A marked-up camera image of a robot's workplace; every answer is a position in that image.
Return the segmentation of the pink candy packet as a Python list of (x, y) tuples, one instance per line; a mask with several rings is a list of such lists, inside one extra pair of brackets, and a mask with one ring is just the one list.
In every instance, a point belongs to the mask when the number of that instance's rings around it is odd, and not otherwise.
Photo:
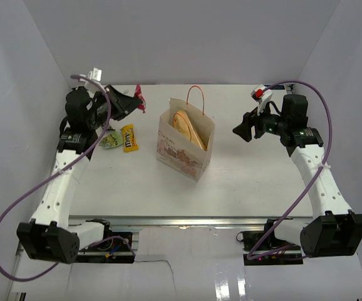
[(134, 97), (140, 100), (138, 109), (141, 110), (143, 113), (145, 113), (146, 112), (146, 101), (142, 95), (142, 89), (141, 89), (141, 86), (139, 83), (135, 87)]

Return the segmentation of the light green snack packet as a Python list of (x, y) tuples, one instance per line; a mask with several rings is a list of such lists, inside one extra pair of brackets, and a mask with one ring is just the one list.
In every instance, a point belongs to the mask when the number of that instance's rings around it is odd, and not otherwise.
[(123, 138), (119, 131), (114, 130), (109, 135), (100, 140), (100, 146), (104, 149), (114, 149), (123, 145)]

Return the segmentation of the yellow m&m's packet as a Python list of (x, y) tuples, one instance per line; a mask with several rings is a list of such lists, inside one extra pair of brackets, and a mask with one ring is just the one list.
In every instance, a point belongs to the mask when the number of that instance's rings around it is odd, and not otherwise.
[(139, 150), (133, 124), (125, 125), (121, 128), (124, 152), (132, 152)]

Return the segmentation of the brown chips bag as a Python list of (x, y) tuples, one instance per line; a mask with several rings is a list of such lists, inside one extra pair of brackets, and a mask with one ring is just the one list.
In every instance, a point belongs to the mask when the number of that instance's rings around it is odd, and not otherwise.
[(207, 150), (207, 147), (202, 142), (199, 134), (197, 133), (195, 127), (190, 121), (186, 111), (179, 110), (174, 113), (172, 117), (172, 126), (180, 134), (182, 134), (187, 140), (197, 145), (203, 151)]

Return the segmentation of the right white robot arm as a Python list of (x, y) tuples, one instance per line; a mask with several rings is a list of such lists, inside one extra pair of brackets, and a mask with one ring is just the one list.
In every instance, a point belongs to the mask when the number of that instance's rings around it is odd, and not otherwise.
[(313, 219), (308, 224), (289, 219), (288, 209), (280, 218), (268, 220), (247, 259), (257, 259), (255, 252), (263, 244), (279, 251), (285, 242), (300, 246), (309, 258), (354, 255), (362, 239), (362, 214), (344, 199), (327, 165), (329, 149), (323, 147), (318, 130), (308, 127), (307, 98), (285, 95), (282, 109), (272, 114), (275, 104), (270, 96), (258, 91), (252, 97), (258, 106), (244, 114), (233, 132), (246, 142), (265, 133), (279, 136), (305, 185), (298, 198), (309, 197)]

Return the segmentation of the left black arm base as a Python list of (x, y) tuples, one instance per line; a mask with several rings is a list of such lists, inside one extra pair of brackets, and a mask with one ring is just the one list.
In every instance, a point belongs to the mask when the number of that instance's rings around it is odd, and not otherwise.
[(113, 229), (110, 222), (104, 219), (89, 219), (87, 223), (99, 223), (103, 225), (103, 240), (99, 245), (87, 246), (80, 250), (75, 263), (96, 264), (132, 264), (138, 248), (137, 237), (131, 231)]

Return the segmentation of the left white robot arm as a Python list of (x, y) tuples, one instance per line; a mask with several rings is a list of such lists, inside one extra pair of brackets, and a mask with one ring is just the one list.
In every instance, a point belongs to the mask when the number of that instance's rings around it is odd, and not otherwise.
[(90, 162), (99, 138), (97, 129), (107, 119), (122, 120), (142, 100), (120, 93), (111, 85), (91, 92), (77, 87), (66, 96), (66, 117), (60, 125), (56, 162), (50, 181), (36, 211), (27, 223), (20, 223), (16, 234), (31, 259), (73, 263), (78, 252), (90, 245), (107, 250), (113, 243), (104, 219), (69, 224), (70, 207), (76, 187)]

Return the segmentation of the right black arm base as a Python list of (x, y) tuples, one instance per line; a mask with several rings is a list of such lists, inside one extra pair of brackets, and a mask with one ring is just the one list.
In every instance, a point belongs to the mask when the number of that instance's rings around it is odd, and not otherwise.
[(274, 233), (271, 233), (252, 254), (253, 256), (261, 255), (261, 257), (254, 260), (248, 259), (248, 253), (275, 221), (274, 219), (268, 219), (260, 230), (240, 231), (236, 235), (235, 238), (237, 242), (243, 245), (243, 260), (246, 267), (303, 264), (304, 255), (299, 246), (292, 246), (285, 250), (276, 251), (276, 249), (287, 246), (289, 243), (277, 239)]

